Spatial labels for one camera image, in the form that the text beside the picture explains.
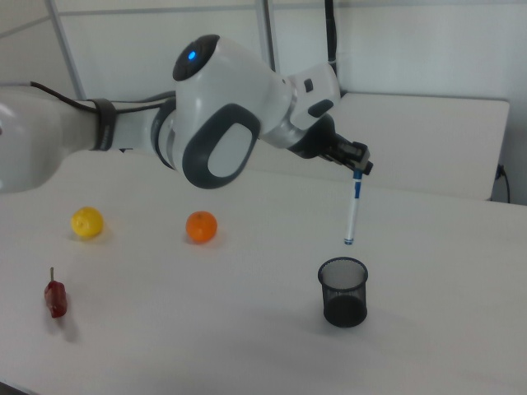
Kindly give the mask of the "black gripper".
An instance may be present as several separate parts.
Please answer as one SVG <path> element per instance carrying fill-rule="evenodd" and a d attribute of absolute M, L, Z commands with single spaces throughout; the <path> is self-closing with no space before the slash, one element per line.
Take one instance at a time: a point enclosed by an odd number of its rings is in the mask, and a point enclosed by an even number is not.
<path fill-rule="evenodd" d="M 352 170 L 361 170 L 369 175 L 373 163 L 369 161 L 368 146 L 360 142 L 350 142 L 335 131 L 334 120 L 323 115 L 296 144 L 296 154 L 303 159 L 321 157 L 322 159 L 346 165 Z"/>

